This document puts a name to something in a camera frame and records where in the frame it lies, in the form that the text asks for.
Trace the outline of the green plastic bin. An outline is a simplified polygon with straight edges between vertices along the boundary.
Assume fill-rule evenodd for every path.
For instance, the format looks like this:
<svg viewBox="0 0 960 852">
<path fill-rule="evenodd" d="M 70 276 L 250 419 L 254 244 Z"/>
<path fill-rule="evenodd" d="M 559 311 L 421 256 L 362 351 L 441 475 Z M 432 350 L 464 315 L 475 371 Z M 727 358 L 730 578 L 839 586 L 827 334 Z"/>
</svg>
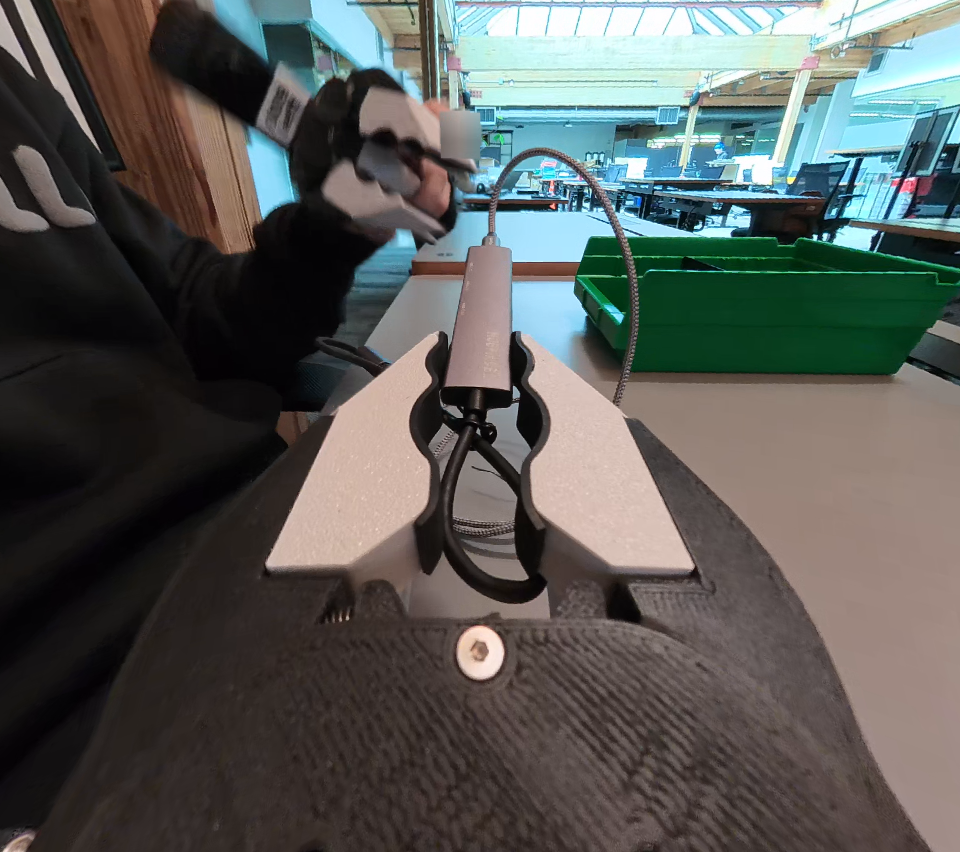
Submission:
<svg viewBox="0 0 960 852">
<path fill-rule="evenodd" d="M 890 376 L 958 296 L 956 268 L 810 239 L 614 236 L 584 248 L 574 294 L 635 373 Z"/>
</svg>

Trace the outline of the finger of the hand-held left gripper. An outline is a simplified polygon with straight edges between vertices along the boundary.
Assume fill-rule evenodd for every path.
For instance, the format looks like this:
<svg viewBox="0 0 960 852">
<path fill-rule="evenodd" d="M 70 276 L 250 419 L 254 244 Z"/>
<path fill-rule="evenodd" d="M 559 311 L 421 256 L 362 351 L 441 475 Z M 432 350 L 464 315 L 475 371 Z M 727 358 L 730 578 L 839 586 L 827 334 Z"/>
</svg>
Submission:
<svg viewBox="0 0 960 852">
<path fill-rule="evenodd" d="M 450 225 L 413 202 L 422 183 L 402 161 L 361 168 L 342 161 L 326 176 L 320 195 L 364 233 L 406 231 L 432 244 L 450 232 Z"/>
<path fill-rule="evenodd" d="M 432 113 L 403 92 L 371 89 L 358 114 L 362 148 L 357 167 L 402 161 L 416 172 L 420 159 L 442 166 L 455 189 L 471 192 L 478 173 L 479 115 Z"/>
</svg>

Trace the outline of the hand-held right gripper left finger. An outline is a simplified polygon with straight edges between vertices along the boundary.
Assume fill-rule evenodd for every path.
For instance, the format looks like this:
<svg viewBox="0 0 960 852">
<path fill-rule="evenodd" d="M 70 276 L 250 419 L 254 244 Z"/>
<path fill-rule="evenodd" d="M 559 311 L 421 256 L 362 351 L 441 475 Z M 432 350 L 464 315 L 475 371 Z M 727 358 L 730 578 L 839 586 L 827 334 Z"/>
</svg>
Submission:
<svg viewBox="0 0 960 852">
<path fill-rule="evenodd" d="M 426 336 L 333 415 L 266 560 L 271 575 L 409 584 L 444 549 L 440 382 L 449 338 Z"/>
</svg>

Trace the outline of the dark wooden table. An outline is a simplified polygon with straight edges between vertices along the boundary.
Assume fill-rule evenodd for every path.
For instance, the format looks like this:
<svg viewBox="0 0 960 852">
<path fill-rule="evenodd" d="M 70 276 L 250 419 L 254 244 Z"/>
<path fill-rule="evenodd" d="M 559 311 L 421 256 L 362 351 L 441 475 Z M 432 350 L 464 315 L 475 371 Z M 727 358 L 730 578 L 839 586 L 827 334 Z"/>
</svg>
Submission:
<svg viewBox="0 0 960 852">
<path fill-rule="evenodd" d="M 750 215 L 747 237 L 770 237 L 780 244 L 812 238 L 823 220 L 828 199 L 819 194 L 791 195 L 779 192 L 751 192 L 742 189 L 676 189 L 655 187 L 653 201 L 671 202 L 678 208 L 679 221 L 686 228 L 706 219 L 714 206 L 739 208 Z"/>
</svg>

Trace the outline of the black office chair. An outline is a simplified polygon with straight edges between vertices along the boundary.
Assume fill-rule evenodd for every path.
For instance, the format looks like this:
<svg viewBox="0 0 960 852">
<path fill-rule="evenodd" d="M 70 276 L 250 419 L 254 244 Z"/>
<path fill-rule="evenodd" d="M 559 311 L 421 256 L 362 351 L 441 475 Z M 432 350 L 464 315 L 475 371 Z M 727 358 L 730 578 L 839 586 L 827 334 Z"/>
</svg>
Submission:
<svg viewBox="0 0 960 852">
<path fill-rule="evenodd" d="M 826 162 L 805 162 L 789 181 L 785 195 L 822 199 L 822 209 L 813 225 L 812 237 L 834 243 L 837 234 L 850 219 L 846 210 L 857 197 L 857 177 L 862 159 L 834 159 Z"/>
</svg>

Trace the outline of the person's left hand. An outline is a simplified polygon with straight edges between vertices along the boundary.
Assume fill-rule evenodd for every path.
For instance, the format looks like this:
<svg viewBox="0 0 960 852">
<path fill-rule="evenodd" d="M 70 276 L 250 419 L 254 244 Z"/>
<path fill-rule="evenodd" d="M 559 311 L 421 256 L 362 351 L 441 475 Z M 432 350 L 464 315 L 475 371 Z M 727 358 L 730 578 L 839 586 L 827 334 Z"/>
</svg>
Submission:
<svg viewBox="0 0 960 852">
<path fill-rule="evenodd" d="M 446 233 L 451 232 L 458 209 L 448 172 L 431 159 L 422 158 L 415 173 L 418 176 L 418 189 L 409 202 L 438 221 Z"/>
</svg>

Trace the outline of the grey desk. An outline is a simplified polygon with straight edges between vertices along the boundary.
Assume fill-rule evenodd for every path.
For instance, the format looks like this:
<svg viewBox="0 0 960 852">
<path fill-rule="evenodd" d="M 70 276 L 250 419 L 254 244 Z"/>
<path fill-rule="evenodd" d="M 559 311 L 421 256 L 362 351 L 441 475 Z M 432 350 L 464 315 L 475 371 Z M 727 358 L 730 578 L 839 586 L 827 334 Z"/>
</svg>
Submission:
<svg viewBox="0 0 960 852">
<path fill-rule="evenodd" d="M 958 384 L 635 374 L 622 407 L 773 556 L 889 785 L 958 850 Z"/>
</svg>

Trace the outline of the grey USB hub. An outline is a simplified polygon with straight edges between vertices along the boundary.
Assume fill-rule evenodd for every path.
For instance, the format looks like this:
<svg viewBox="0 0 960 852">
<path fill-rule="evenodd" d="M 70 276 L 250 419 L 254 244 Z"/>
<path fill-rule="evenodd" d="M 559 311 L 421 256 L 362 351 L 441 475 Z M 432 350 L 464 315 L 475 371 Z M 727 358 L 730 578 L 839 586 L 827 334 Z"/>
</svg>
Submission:
<svg viewBox="0 0 960 852">
<path fill-rule="evenodd" d="M 496 448 L 488 414 L 513 402 L 517 375 L 529 355 L 517 341 L 512 314 L 513 261 L 509 248 L 489 232 L 466 256 L 462 290 L 449 346 L 442 405 L 461 412 L 450 428 L 457 438 L 443 468 L 438 506 L 443 554 L 459 578 L 478 594 L 494 601 L 522 605 L 539 597 L 547 586 L 540 572 L 546 525 L 534 509 L 529 475 L 522 474 Z M 463 467 L 478 453 L 506 482 L 516 499 L 513 517 L 515 554 L 527 576 L 497 577 L 474 563 L 462 542 L 454 515 L 454 500 Z"/>
</svg>

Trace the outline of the wooden post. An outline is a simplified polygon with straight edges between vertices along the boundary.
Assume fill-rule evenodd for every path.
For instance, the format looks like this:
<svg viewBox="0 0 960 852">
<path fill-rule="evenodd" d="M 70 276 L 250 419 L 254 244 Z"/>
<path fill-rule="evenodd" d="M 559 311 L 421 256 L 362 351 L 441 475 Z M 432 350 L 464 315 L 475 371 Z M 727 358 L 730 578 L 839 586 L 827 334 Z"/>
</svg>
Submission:
<svg viewBox="0 0 960 852">
<path fill-rule="evenodd" d="M 54 5 L 124 163 L 117 180 L 187 234 L 226 253 L 246 251 L 261 220 L 246 135 L 155 68 L 149 43 L 162 2 Z"/>
</svg>

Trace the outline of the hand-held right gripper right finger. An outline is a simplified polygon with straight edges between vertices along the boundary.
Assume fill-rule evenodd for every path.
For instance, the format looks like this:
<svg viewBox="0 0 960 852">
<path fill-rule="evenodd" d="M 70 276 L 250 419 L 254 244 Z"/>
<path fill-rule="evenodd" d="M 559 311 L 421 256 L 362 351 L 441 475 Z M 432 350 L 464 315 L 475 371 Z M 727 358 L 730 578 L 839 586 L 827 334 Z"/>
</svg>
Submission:
<svg viewBox="0 0 960 852">
<path fill-rule="evenodd" d="M 546 580 L 686 578 L 695 570 L 621 410 L 528 334 L 511 341 L 516 555 Z"/>
</svg>

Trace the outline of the black framed marker sign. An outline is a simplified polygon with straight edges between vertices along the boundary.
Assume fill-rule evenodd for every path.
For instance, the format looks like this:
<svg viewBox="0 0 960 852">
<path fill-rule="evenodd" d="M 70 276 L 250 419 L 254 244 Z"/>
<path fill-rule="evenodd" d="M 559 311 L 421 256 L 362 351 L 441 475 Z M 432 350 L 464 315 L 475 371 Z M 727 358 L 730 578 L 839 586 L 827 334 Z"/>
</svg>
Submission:
<svg viewBox="0 0 960 852">
<path fill-rule="evenodd" d="M 1 0 L 1 46 L 32 77 L 59 92 L 109 170 L 126 171 L 54 1 Z"/>
</svg>

